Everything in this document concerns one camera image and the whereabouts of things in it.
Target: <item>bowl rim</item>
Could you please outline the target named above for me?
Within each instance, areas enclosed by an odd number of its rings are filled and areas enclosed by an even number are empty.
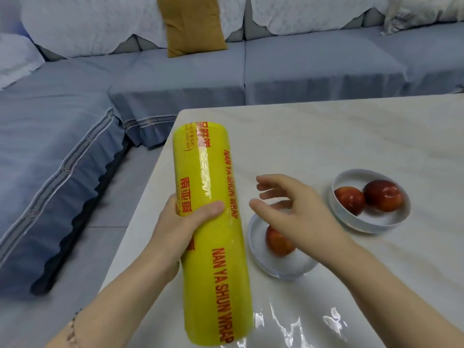
[[[258,216],[258,214],[256,213],[253,213],[253,216],[250,218],[250,221],[248,222],[248,232],[247,232],[247,239],[248,239],[248,246],[250,247],[250,251],[252,253],[252,257],[253,257],[253,260],[254,262],[258,265],[258,267],[260,269],[262,269],[266,274],[274,277],[274,278],[277,278],[279,280],[284,280],[284,281],[293,281],[293,280],[296,280],[298,278],[300,278],[301,276],[304,276],[305,274],[307,274],[308,272],[310,272],[312,269],[314,269],[316,267],[316,265],[319,263],[317,262],[315,259],[313,259],[312,257],[308,256],[310,259],[312,259],[314,261],[314,264],[311,266],[311,268],[309,270],[307,270],[306,272],[303,272],[301,273],[300,275],[287,275],[287,274],[282,274],[280,272],[275,272],[271,269],[269,269],[268,267],[266,267],[266,265],[264,265],[259,259],[258,257],[256,256],[256,252],[255,252],[255,249],[253,247],[253,243],[252,243],[252,240],[251,240],[251,233],[252,233],[252,228],[250,227],[252,222],[256,222],[256,219],[261,219],[263,222],[267,223],[266,221],[264,221],[260,216]]]
[[[365,172],[365,173],[375,173],[377,175],[380,175],[382,176],[382,178],[384,178],[386,181],[390,181],[394,184],[397,185],[397,187],[401,190],[401,192],[403,193],[404,197],[405,197],[405,201],[407,202],[408,204],[408,207],[409,207],[409,212],[408,214],[406,215],[406,217],[400,221],[400,222],[397,222],[397,223],[394,223],[394,224],[389,224],[389,225],[379,225],[379,224],[375,224],[375,223],[372,223],[372,222],[368,222],[368,221],[365,221],[365,220],[362,220],[361,218],[359,218],[358,216],[356,215],[353,215],[351,212],[349,212],[345,206],[343,206],[339,200],[337,199],[337,197],[335,196],[335,188],[334,188],[334,185],[335,185],[335,182],[338,180],[338,178],[340,177],[340,175],[342,174],[348,174],[348,173],[354,173],[354,172]],[[333,199],[335,200],[335,203],[338,204],[339,206],[341,206],[343,208],[343,210],[345,210],[351,217],[355,217],[358,221],[360,222],[364,222],[365,224],[367,225],[372,225],[372,226],[375,226],[375,227],[382,227],[382,228],[393,228],[393,227],[397,227],[399,226],[400,224],[402,224],[403,222],[405,222],[412,214],[413,212],[413,209],[412,209],[412,206],[411,206],[411,198],[409,198],[409,194],[406,192],[406,190],[401,186],[401,184],[399,184],[398,182],[396,182],[395,180],[391,179],[390,177],[384,175],[384,174],[381,174],[380,172],[377,172],[377,171],[374,171],[374,170],[368,170],[366,168],[351,168],[351,169],[348,169],[348,170],[345,170],[345,171],[342,171],[340,172],[338,175],[335,176],[335,178],[333,178],[332,180],[332,183],[330,184],[330,193],[331,195],[333,196]]]

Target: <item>person's right hand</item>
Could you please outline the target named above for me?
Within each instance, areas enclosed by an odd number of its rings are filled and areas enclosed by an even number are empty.
[[[326,264],[354,243],[313,188],[283,174],[257,176],[256,181],[262,200],[287,200],[268,205],[252,199],[250,207],[310,257]],[[281,209],[290,209],[290,214]]]

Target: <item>mustard yellow pillow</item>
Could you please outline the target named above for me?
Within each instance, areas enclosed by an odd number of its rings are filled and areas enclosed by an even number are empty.
[[[167,57],[227,50],[218,0],[157,0],[166,24]]]

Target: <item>apple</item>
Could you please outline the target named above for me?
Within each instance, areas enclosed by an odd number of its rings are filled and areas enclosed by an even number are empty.
[[[278,257],[285,257],[296,249],[287,237],[271,226],[266,231],[266,245]]]
[[[334,193],[340,204],[354,216],[358,216],[366,206],[364,194],[358,188],[340,187]]]
[[[366,204],[383,212],[398,210],[404,203],[403,193],[396,184],[390,181],[369,182],[363,192]]]

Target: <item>shallow white dish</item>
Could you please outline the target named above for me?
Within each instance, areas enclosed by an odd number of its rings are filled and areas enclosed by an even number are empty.
[[[354,216],[335,197],[334,192],[337,188],[350,186],[362,191],[367,183],[375,180],[391,181],[398,186],[405,198],[400,209],[393,212],[379,212],[367,206],[359,216]],[[382,233],[399,226],[411,215],[411,201],[404,188],[391,178],[371,170],[353,169],[339,174],[333,180],[328,192],[328,202],[333,213],[341,222],[357,231],[366,233]]]
[[[274,255],[266,245],[268,226],[257,214],[252,216],[248,224],[248,244],[255,262],[264,272],[282,280],[294,280],[316,266],[316,260],[298,249],[286,257]]]

